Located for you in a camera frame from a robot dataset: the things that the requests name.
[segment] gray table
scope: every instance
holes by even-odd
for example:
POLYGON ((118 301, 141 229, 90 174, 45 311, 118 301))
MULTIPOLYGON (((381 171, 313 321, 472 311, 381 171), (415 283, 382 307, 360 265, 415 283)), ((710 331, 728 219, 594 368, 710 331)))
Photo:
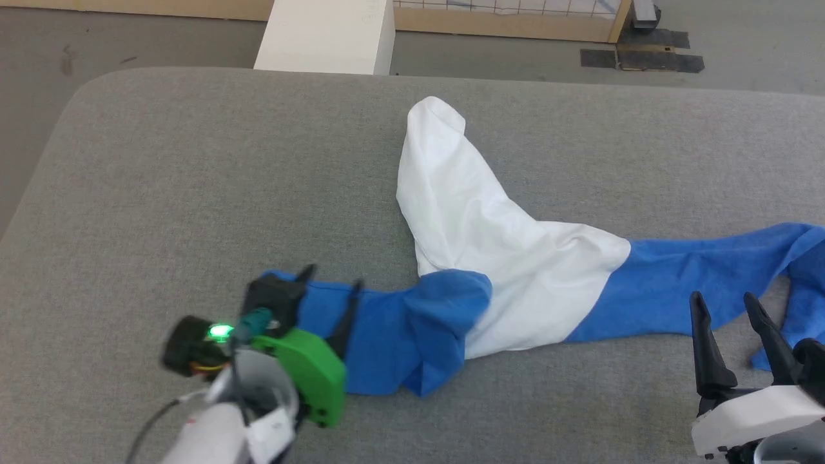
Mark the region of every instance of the gray table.
MULTIPOLYGON (((825 100, 442 78, 140 69, 69 103, 0 242, 0 462, 120 462, 193 389, 158 366, 186 314, 231 318, 267 268, 416 280, 394 199, 405 116, 436 95, 535 218, 629 238, 825 223, 825 100)), ((765 299, 781 312, 787 286, 765 299)), ((743 385, 758 340, 717 338, 743 385)), ((468 362, 433 396, 351 397, 292 462, 693 462, 691 343, 561 344, 468 362)), ((162 456, 185 410, 144 447, 162 456)))

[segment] towel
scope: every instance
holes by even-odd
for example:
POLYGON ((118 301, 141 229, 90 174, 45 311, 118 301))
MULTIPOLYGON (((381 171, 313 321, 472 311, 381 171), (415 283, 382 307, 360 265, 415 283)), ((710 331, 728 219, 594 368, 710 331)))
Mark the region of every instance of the towel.
MULTIPOLYGON (((298 328, 328 337, 350 293, 350 285, 311 281, 298 328)), ((389 395, 404 385, 419 396, 432 393, 464 365, 464 336, 487 309, 490 294, 483 274, 452 269, 422 276, 403 291, 362 291, 344 357, 346 391, 389 395)))
MULTIPOLYGON (((418 273, 488 276, 489 307, 467 333, 481 357, 548 343, 690 334, 701 291, 714 327, 744 312, 746 291, 791 281, 782 334, 825 342, 825 229, 780 224, 710 240, 628 240, 588 225, 534 220, 507 197, 464 137, 464 118, 428 97, 408 114, 396 197, 418 273)), ((753 365, 769 369, 764 350, 753 365)))

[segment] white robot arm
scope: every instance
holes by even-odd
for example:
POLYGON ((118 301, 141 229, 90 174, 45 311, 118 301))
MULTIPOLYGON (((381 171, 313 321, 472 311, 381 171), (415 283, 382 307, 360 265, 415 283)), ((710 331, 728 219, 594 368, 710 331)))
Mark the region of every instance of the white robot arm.
POLYGON ((696 453, 730 464, 825 464, 825 347, 813 339, 791 350, 759 300, 745 294, 751 326, 760 335, 774 382, 739 389, 724 365, 702 295, 691 297, 699 416, 691 435, 696 453))
POLYGON ((307 266, 294 281, 269 273, 252 281, 235 327, 196 316, 178 322, 162 364, 182 376, 202 376, 210 387, 159 410, 135 439, 127 464, 160 417, 199 394, 203 407, 186 421, 162 464, 279 464, 305 419, 322 428, 336 425, 362 283, 351 289, 332 334, 321 339, 296 327, 314 269, 307 266))

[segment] concrete floor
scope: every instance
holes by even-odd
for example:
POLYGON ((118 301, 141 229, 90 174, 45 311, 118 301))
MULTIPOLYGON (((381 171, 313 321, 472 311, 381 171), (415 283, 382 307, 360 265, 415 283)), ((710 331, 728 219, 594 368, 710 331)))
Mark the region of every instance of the concrete floor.
MULTIPOLYGON (((699 74, 579 66, 605 45, 400 32, 402 75, 726 88, 825 95, 825 2, 657 0, 660 27, 687 31, 699 74)), ((265 24, 0 7, 0 237, 72 94, 147 66, 251 68, 265 24)))

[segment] green led light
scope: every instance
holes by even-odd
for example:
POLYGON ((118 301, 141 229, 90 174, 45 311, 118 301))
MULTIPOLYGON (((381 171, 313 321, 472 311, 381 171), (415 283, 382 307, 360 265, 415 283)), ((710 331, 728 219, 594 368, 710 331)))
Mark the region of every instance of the green led light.
POLYGON ((209 327, 209 338, 217 343, 224 343, 229 340, 229 334, 232 333, 232 329, 234 329, 234 327, 231 325, 214 324, 209 327))

